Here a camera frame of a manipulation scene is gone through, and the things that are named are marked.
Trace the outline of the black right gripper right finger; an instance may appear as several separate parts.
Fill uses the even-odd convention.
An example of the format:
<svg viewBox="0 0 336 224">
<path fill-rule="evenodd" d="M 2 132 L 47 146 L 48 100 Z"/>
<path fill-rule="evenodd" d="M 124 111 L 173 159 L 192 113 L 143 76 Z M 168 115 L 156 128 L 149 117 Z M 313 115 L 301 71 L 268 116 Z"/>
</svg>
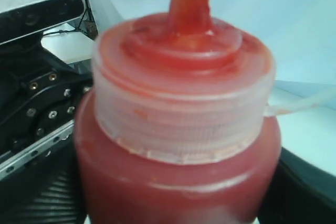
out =
<svg viewBox="0 0 336 224">
<path fill-rule="evenodd" d="M 265 224 L 335 224 L 335 176 L 283 148 L 257 218 Z"/>
</svg>

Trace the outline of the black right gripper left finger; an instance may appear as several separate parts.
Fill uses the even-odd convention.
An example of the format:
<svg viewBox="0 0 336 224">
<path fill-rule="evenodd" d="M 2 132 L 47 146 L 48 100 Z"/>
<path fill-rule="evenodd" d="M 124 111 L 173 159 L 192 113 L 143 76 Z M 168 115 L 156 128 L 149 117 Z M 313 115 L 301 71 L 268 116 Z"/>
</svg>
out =
<svg viewBox="0 0 336 224">
<path fill-rule="evenodd" d="M 86 216 L 72 141 L 1 180 L 1 223 L 84 223 Z"/>
</svg>

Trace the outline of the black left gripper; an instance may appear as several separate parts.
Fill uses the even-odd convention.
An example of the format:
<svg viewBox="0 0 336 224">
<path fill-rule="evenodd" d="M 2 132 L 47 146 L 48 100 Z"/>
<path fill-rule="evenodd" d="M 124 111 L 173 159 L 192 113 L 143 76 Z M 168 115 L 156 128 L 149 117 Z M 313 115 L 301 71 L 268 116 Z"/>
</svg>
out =
<svg viewBox="0 0 336 224">
<path fill-rule="evenodd" d="M 1 179 L 48 155 L 72 133 L 92 76 L 29 35 L 1 45 Z"/>
</svg>

